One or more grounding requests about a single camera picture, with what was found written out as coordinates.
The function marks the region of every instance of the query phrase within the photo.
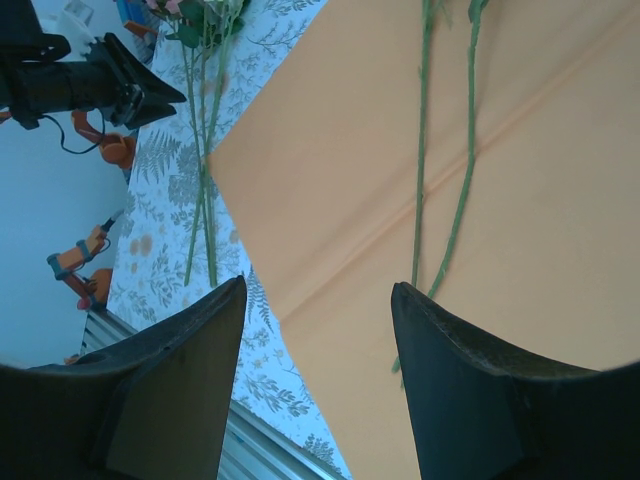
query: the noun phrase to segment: green stem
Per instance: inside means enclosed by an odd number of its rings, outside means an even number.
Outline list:
[[[208,22],[208,10],[205,7],[204,22],[202,31],[202,65],[200,68],[200,108],[202,111],[202,142],[204,143],[204,154],[201,157],[201,175],[200,175],[200,189],[203,195],[205,195],[205,211],[207,212],[209,225],[205,226],[205,237],[207,242],[207,262],[209,264],[209,284],[211,288],[214,288],[218,284],[218,272],[217,272],[217,257],[216,257],[216,239],[215,239],[215,212],[213,210],[213,192],[211,191],[211,181],[208,177],[207,167],[207,155],[211,145],[211,132],[208,132],[205,122],[205,71],[207,66],[207,50],[211,48],[207,47],[207,32],[209,29]]]
[[[200,139],[198,138],[198,128],[196,122],[196,111],[195,111],[195,99],[193,96],[193,73],[189,70],[189,62],[187,61],[187,49],[184,44],[181,43],[182,46],[182,59],[184,62],[184,70],[187,80],[187,96],[189,98],[189,109],[191,111],[191,128],[193,129],[195,143],[196,143],[196,155],[198,155],[198,162],[200,162],[201,158],[201,150],[200,150]],[[191,56],[193,59],[194,52],[191,50]],[[185,287],[189,285],[189,280],[191,279],[191,268],[193,266],[193,252],[196,244],[196,232],[198,227],[198,221],[200,220],[200,209],[201,205],[201,192],[198,192],[198,196],[196,198],[196,209],[193,217],[193,224],[191,227],[191,241],[189,242],[189,254],[187,255],[187,267],[184,275],[184,285]]]
[[[478,37],[480,35],[480,17],[483,8],[487,4],[487,0],[471,0],[470,16],[471,16],[471,44],[469,46],[468,53],[468,84],[469,84],[469,107],[467,118],[467,144],[468,144],[468,160],[467,170],[464,176],[464,182],[460,191],[460,197],[458,198],[458,206],[456,208],[456,214],[453,219],[453,225],[451,227],[451,234],[447,241],[447,248],[445,250],[444,257],[440,263],[438,274],[436,275],[427,296],[433,298],[438,292],[442,281],[449,269],[451,258],[456,247],[458,239],[458,233],[460,231],[460,225],[462,223],[462,217],[464,215],[467,200],[469,198],[469,189],[471,187],[471,179],[473,177],[473,171],[476,164],[476,47],[478,45]],[[396,358],[393,364],[392,371],[395,373],[400,370],[400,359]]]
[[[420,248],[422,246],[422,211],[424,208],[424,160],[426,154],[427,99],[429,87],[429,58],[431,52],[432,25],[431,0],[422,0],[422,69],[420,75],[420,130],[418,136],[418,175],[416,186],[416,221],[413,237],[413,265],[411,285],[418,285]]]
[[[220,111],[220,101],[222,98],[222,87],[223,87],[223,81],[224,81],[224,73],[225,73],[225,69],[226,69],[226,64],[227,64],[227,56],[228,56],[228,50],[229,50],[229,45],[231,42],[231,30],[233,27],[233,23],[236,21],[238,15],[239,15],[239,11],[231,14],[231,16],[228,18],[228,23],[226,25],[227,30],[225,30],[224,34],[223,34],[223,39],[222,39],[222,44],[220,46],[220,57],[218,60],[218,72],[217,72],[217,76],[216,76],[216,90],[214,93],[214,99],[213,99],[213,109],[211,112],[211,117],[209,120],[209,129],[205,134],[205,128],[204,128],[204,119],[203,119],[203,136],[205,137],[205,155],[203,157],[203,177],[202,177],[202,182],[203,182],[203,188],[206,189],[206,203],[205,203],[205,208],[208,209],[209,211],[209,215],[210,218],[213,218],[214,215],[214,209],[213,209],[213,191],[211,188],[211,181],[209,179],[210,175],[210,171],[209,171],[209,164],[206,161],[206,156],[210,153],[211,150],[211,143],[213,141],[213,138],[215,137],[215,130],[216,130],[216,125],[217,125],[217,120],[218,120],[218,114]],[[227,15],[223,16],[223,21],[227,20]],[[206,55],[203,55],[203,72],[204,72],[204,59],[206,58]],[[204,85],[204,73],[203,73],[203,77],[202,77],[202,84]],[[204,96],[202,96],[202,108],[204,111]],[[216,272],[216,265],[217,265],[217,252],[216,252],[216,243],[215,243],[215,223],[212,223],[212,225],[214,226],[214,228],[210,229],[208,231],[208,235],[207,235],[207,239],[208,242],[210,243],[210,255],[207,256],[207,258],[209,259],[209,272],[210,272],[210,281],[212,282],[212,286],[217,284],[217,272]]]

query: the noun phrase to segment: cable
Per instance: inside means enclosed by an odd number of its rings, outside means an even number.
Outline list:
[[[107,250],[109,250],[109,247],[111,247],[111,239],[109,239],[109,238],[105,238],[105,239],[104,239],[104,242],[107,244],[107,246],[106,246],[106,247],[104,247],[102,250],[100,250],[98,253],[104,253],[104,252],[106,252]]]
[[[102,143],[102,140],[104,139],[105,130],[106,130],[107,127],[106,127],[106,124],[105,124],[104,114],[102,112],[100,112],[100,115],[102,116],[102,133],[100,133],[100,141],[97,142],[97,143],[94,143],[93,145],[91,145],[86,150],[82,150],[80,152],[76,152],[74,150],[69,150],[67,147],[64,146],[65,134],[64,134],[64,129],[62,128],[62,125],[60,125],[60,122],[58,122],[51,115],[43,115],[42,118],[46,118],[47,120],[51,120],[60,129],[60,148],[62,148],[62,150],[64,150],[65,152],[68,152],[68,153],[72,153],[74,155],[84,155],[85,153],[89,153],[91,150],[94,150],[94,149],[98,148],[100,146],[100,144]]]

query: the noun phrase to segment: bouquet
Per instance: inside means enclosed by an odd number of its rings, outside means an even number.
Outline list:
[[[151,13],[169,24],[172,33],[168,40],[179,41],[182,46],[182,57],[187,79],[187,98],[190,107],[190,126],[193,129],[197,157],[199,162],[200,188],[195,199],[196,209],[191,230],[191,242],[187,257],[185,285],[189,283],[193,253],[200,222],[204,224],[205,245],[209,282],[211,287],[218,283],[216,272],[215,221],[213,209],[213,191],[211,176],[206,162],[210,153],[216,131],[220,98],[224,83],[224,74],[231,50],[231,38],[244,26],[241,18],[249,0],[145,0]],[[218,55],[217,72],[215,73],[215,91],[213,107],[205,109],[205,96],[199,95],[200,105],[196,106],[194,92],[205,91],[207,60]],[[196,79],[196,64],[200,62],[200,76]],[[202,112],[197,118],[197,110]]]

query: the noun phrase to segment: leaf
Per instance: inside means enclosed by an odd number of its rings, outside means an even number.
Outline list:
[[[240,17],[236,18],[236,21],[233,22],[233,26],[231,27],[231,35],[235,35],[244,27],[244,20]]]
[[[242,7],[240,7],[240,15],[242,15],[244,12],[247,11],[247,7],[249,6],[250,3],[251,3],[251,0],[244,0],[244,2],[242,2]]]
[[[197,48],[198,45],[200,45],[198,30],[190,25],[180,24],[178,27],[178,37],[185,47]]]
[[[204,22],[204,8],[196,0],[182,0],[178,5],[184,18],[195,24]]]

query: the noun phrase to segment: floral tablecloth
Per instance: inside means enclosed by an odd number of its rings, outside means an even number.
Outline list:
[[[217,140],[242,115],[325,2],[251,2],[227,69]],[[179,43],[166,40],[164,33],[159,36],[152,70],[186,91],[182,49]],[[203,90],[213,90],[213,85],[208,87]],[[199,184],[188,103],[177,109],[177,115],[140,130],[121,220],[108,307],[137,329],[167,318],[211,290],[202,232],[196,243],[191,280],[184,286]],[[232,398],[351,478],[322,414],[287,353],[278,320],[215,187],[214,210],[218,280],[222,283],[241,274],[248,287],[247,317]]]

